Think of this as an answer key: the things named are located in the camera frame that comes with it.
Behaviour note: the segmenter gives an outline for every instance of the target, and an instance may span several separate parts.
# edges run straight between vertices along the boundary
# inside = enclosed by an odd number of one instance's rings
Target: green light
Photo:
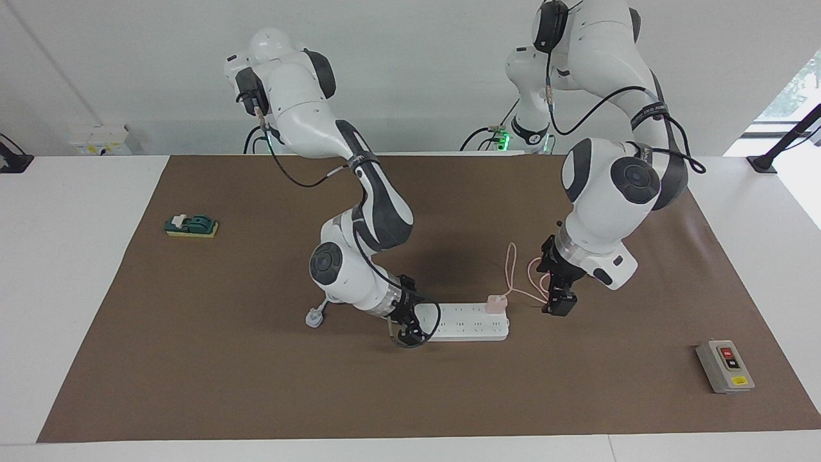
[[[542,154],[552,154],[554,147],[556,147],[556,137],[548,133],[545,135],[544,146],[542,146]]]
[[[511,142],[510,133],[505,132],[505,131],[502,130],[501,132],[498,133],[498,135],[501,137],[501,139],[499,140],[498,144],[496,145],[496,149],[497,150],[507,150],[507,145],[509,145],[510,142]]]

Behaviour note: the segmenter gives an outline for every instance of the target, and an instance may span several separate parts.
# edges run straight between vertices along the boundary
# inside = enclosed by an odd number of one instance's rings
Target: white robotic arm
[[[565,316],[576,304],[571,286],[591,275],[620,288],[638,263],[621,240],[651,210],[675,200],[687,184],[685,158],[672,128],[661,87],[635,46],[638,12],[624,0],[583,0],[568,8],[544,2],[536,13],[533,45],[514,50],[506,71],[520,92],[511,148],[537,152],[553,119],[553,90],[584,90],[608,100],[631,120],[633,141],[587,138],[575,145],[562,169],[573,211],[543,244],[539,271],[550,272],[545,312]],[[686,143],[686,134],[681,129]],[[700,164],[690,160],[697,169]]]
[[[395,322],[401,346],[426,342],[433,332],[424,333],[415,316],[422,297],[414,281],[390,275],[370,260],[410,237],[413,214],[362,135],[328,106],[336,91],[328,60],[308,49],[297,51],[280,30],[264,29],[251,39],[248,53],[228,58],[224,71],[237,102],[258,118],[266,134],[273,133],[302,157],[342,157],[362,185],[362,201],[323,225],[322,243],[310,259],[311,277],[325,291],[326,302],[349,303]],[[276,128],[268,125],[268,115]],[[311,325],[320,322],[321,309]]]

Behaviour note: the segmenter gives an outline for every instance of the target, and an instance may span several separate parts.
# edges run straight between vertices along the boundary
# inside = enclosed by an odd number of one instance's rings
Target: black cable
[[[377,275],[377,276],[379,276],[380,278],[382,278],[382,280],[384,280],[384,281],[385,281],[385,282],[387,282],[388,284],[392,285],[393,287],[395,287],[395,288],[397,288],[397,289],[401,290],[402,292],[407,292],[407,293],[414,294],[414,295],[416,295],[416,296],[418,296],[418,297],[421,297],[424,301],[431,302],[433,305],[435,305],[435,306],[436,306],[436,323],[435,323],[435,324],[433,324],[433,329],[431,329],[431,330],[430,330],[430,333],[429,333],[429,334],[425,334],[425,337],[422,339],[422,341],[421,341],[419,344],[414,345],[414,346],[409,346],[409,345],[401,344],[401,343],[397,342],[397,341],[393,338],[393,336],[391,336],[391,341],[392,341],[394,344],[396,344],[397,346],[400,346],[400,347],[402,347],[402,348],[404,348],[404,349],[414,349],[414,348],[419,348],[420,346],[422,346],[422,345],[424,345],[424,344],[428,343],[428,341],[431,339],[431,337],[433,337],[433,334],[436,334],[436,330],[439,328],[439,322],[442,320],[442,307],[440,307],[440,306],[439,306],[439,303],[438,303],[436,300],[433,300],[433,299],[432,299],[432,298],[430,298],[430,297],[427,297],[427,296],[425,296],[425,295],[423,295],[423,294],[421,294],[421,293],[419,293],[419,292],[416,292],[415,290],[410,290],[410,289],[408,289],[407,287],[402,287],[401,285],[399,285],[399,284],[397,284],[397,283],[395,283],[395,282],[391,281],[391,280],[390,280],[390,278],[388,278],[386,275],[383,275],[383,274],[382,274],[382,272],[381,272],[381,271],[379,271],[379,270],[376,268],[376,266],[374,266],[374,263],[370,260],[370,258],[368,258],[368,256],[367,256],[367,255],[365,255],[365,250],[362,248],[362,243],[360,243],[360,240],[359,240],[359,233],[358,233],[358,232],[354,229],[353,234],[354,234],[354,242],[356,243],[356,248],[358,248],[358,249],[359,249],[359,251],[360,251],[360,255],[361,255],[361,256],[362,256],[362,258],[365,260],[365,263],[367,263],[367,264],[368,264],[368,266],[370,266],[370,269],[371,269],[371,270],[373,270],[373,272],[374,272],[374,273],[376,273],[376,275]]]
[[[260,130],[259,125],[252,128],[250,132],[248,132],[248,136],[245,137],[245,147],[242,148],[242,154],[248,154],[248,145],[251,143],[251,137]]]
[[[684,131],[684,127],[682,127],[681,124],[670,114],[664,114],[664,118],[678,128],[678,131],[681,133],[681,139],[684,140],[684,151],[687,155],[690,155],[690,142],[687,140],[687,132]]]
[[[507,118],[509,118],[509,117],[511,116],[511,114],[513,113],[513,109],[515,109],[515,108],[516,108],[516,105],[517,105],[517,104],[519,104],[519,100],[520,100],[520,99],[521,99],[521,98],[516,98],[516,102],[515,102],[515,103],[513,103],[513,105],[511,106],[511,110],[507,111],[507,114],[505,114],[505,118],[504,118],[504,119],[502,119],[502,122],[501,122],[501,123],[499,123],[499,125],[504,126],[505,122],[507,121]]]
[[[574,6],[574,8],[575,8],[575,7],[577,7],[577,6],[579,6],[580,4],[581,4],[581,2],[577,3],[577,4]],[[552,58],[552,57],[553,57],[553,53],[549,53],[549,54],[548,54],[548,68],[547,68],[547,71],[546,71],[546,77],[545,77],[545,80],[546,80],[546,82],[545,82],[545,83],[547,83],[548,85],[550,85],[550,60],[551,60],[551,58]],[[601,101],[599,101],[599,102],[598,102],[598,103],[597,103],[597,104],[596,104],[596,105],[595,105],[595,106],[594,106],[594,107],[593,107],[590,111],[588,111],[588,112],[587,112],[587,114],[585,114],[585,116],[584,116],[583,118],[581,118],[581,120],[580,120],[579,122],[577,122],[577,123],[576,123],[576,125],[574,125],[574,126],[573,126],[573,128],[571,128],[571,129],[570,129],[570,130],[568,130],[567,132],[564,132],[564,131],[563,131],[561,128],[559,128],[559,127],[558,127],[558,125],[556,124],[556,118],[555,118],[555,116],[553,116],[553,104],[549,104],[549,105],[548,105],[548,110],[549,110],[549,112],[550,112],[550,122],[552,122],[552,123],[553,123],[553,128],[555,128],[555,129],[556,129],[556,132],[557,132],[559,135],[563,135],[563,136],[570,135],[571,133],[575,132],[575,131],[579,128],[579,127],[581,127],[581,124],[582,124],[582,123],[585,123],[585,121],[586,121],[586,120],[587,120],[587,119],[588,119],[591,115],[593,115],[593,113],[595,113],[597,110],[599,110],[599,108],[601,108],[601,107],[602,107],[602,105],[603,105],[604,103],[607,103],[607,102],[608,102],[611,98],[613,98],[614,96],[620,95],[620,94],[622,94],[622,93],[624,93],[624,92],[626,92],[626,91],[631,91],[631,90],[638,90],[638,91],[642,91],[642,92],[646,92],[646,91],[647,91],[647,89],[646,89],[646,88],[644,88],[643,86],[631,85],[631,86],[626,86],[626,87],[624,87],[624,88],[620,88],[620,89],[618,89],[618,90],[616,90],[616,91],[612,92],[610,95],[607,95],[607,96],[605,96],[604,98],[602,98],[602,100],[601,100]]]
[[[23,148],[19,147],[19,146],[17,145],[17,143],[15,143],[15,142],[14,142],[14,140],[12,140],[11,138],[9,138],[9,137],[8,137],[8,136],[6,136],[6,135],[3,135],[2,133],[0,133],[0,136],[2,136],[3,138],[6,138],[6,141],[8,141],[8,142],[12,143],[12,144],[14,145],[14,147],[16,147],[18,151],[20,151],[20,154],[25,155],[25,151],[23,150]]]
[[[482,127],[482,128],[480,128],[479,130],[477,130],[477,131],[475,131],[475,132],[471,133],[471,134],[470,134],[470,136],[468,136],[468,137],[467,137],[467,139],[465,140],[465,142],[464,142],[464,143],[462,143],[462,147],[461,147],[461,148],[459,148],[459,151],[463,151],[463,150],[465,150],[465,146],[467,146],[467,144],[468,144],[468,143],[470,143],[470,140],[472,140],[474,136],[479,135],[481,132],[490,132],[490,129],[489,129],[489,128],[487,128],[487,127]]]
[[[641,152],[641,147],[638,144],[636,144],[635,142],[627,141],[626,143],[629,144],[629,145],[635,146],[635,148],[639,152]],[[698,160],[693,159],[690,156],[689,153],[684,154],[684,153],[682,153],[680,151],[677,151],[677,150],[669,150],[669,149],[664,149],[664,148],[655,148],[655,147],[652,147],[652,146],[650,147],[650,150],[653,151],[653,152],[660,152],[662,154],[674,155],[676,157],[680,157],[680,158],[686,160],[687,162],[690,163],[690,168],[693,169],[693,171],[698,173],[699,175],[707,173],[707,167],[704,167],[704,164],[700,163]]]
[[[488,147],[485,148],[485,150],[490,149],[490,146],[493,144],[493,138],[488,138],[487,140],[484,140],[481,143],[479,143],[479,148],[476,150],[482,150],[482,146],[484,146],[484,143],[488,143]]]
[[[815,129],[812,133],[810,133],[810,134],[809,134],[806,138],[804,138],[803,140],[799,141],[797,144],[794,144],[794,145],[792,145],[792,146],[790,146],[790,147],[788,147],[788,148],[784,148],[784,150],[790,150],[790,149],[792,149],[792,148],[797,148],[798,146],[803,145],[804,143],[806,143],[806,142],[807,142],[807,140],[809,140],[810,138],[812,138],[813,136],[815,136],[815,134],[816,134],[816,133],[818,133],[818,132],[819,132],[819,130],[821,130],[821,125],[819,125],[819,127],[818,127],[818,128],[816,128],[816,129]]]
[[[257,141],[265,141],[265,142],[268,144],[268,150],[271,152],[271,156],[273,156],[273,161],[277,163],[277,166],[279,167],[279,169],[280,169],[280,170],[282,170],[282,172],[285,174],[285,176],[286,176],[289,180],[291,180],[291,182],[292,182],[292,183],[294,183],[295,185],[297,185],[297,186],[299,186],[299,187],[305,187],[305,188],[309,188],[309,187],[317,187],[317,186],[319,186],[320,184],[322,184],[325,180],[327,180],[328,178],[330,178],[332,175],[334,175],[336,172],[338,172],[338,171],[339,171],[342,167],[345,167],[345,165],[343,164],[343,165],[341,165],[339,168],[334,169],[334,170],[331,170],[331,171],[330,171],[330,172],[328,172],[328,173],[327,173],[324,177],[320,178],[318,181],[313,182],[313,183],[311,183],[311,184],[307,184],[307,183],[299,182],[299,181],[297,181],[295,178],[293,178],[293,177],[291,176],[291,174],[290,174],[290,173],[288,173],[288,171],[287,171],[287,170],[285,170],[285,167],[282,167],[282,164],[280,164],[280,162],[279,162],[279,158],[278,158],[278,157],[277,157],[277,155],[273,152],[273,146],[271,146],[271,140],[270,140],[270,139],[268,139],[266,136],[260,136],[260,137],[258,137],[258,138],[256,138],[256,139],[254,140],[253,145],[251,145],[251,150],[252,150],[252,152],[253,152],[254,154],[256,154],[256,144],[257,144]]]

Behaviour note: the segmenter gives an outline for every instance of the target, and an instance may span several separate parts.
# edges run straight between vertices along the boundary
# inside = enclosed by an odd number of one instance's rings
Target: black stand
[[[801,119],[801,122],[798,122],[789,133],[784,135],[784,137],[776,143],[771,150],[767,151],[767,154],[748,156],[747,162],[750,162],[750,165],[753,166],[753,170],[758,173],[778,173],[776,169],[773,168],[773,161],[775,158],[778,157],[784,149],[791,145],[793,141],[798,139],[802,133],[806,132],[806,130],[820,118],[821,104],[815,106],[815,109],[811,110],[810,113],[807,114],[807,117]]]
[[[3,143],[0,143],[0,156],[6,160],[6,166],[0,167],[0,173],[23,173],[34,160],[33,155],[17,155],[11,152]]]

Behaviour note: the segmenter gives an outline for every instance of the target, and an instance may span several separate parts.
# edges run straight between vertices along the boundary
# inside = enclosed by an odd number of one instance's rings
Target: power outlet socket
[[[442,317],[432,342],[499,341],[507,338],[510,323],[507,315],[488,314],[484,303],[440,303]],[[415,307],[422,329],[430,332],[438,315],[431,303]]]
[[[69,140],[78,155],[135,155],[142,154],[140,143],[127,127],[102,125],[75,131]]]

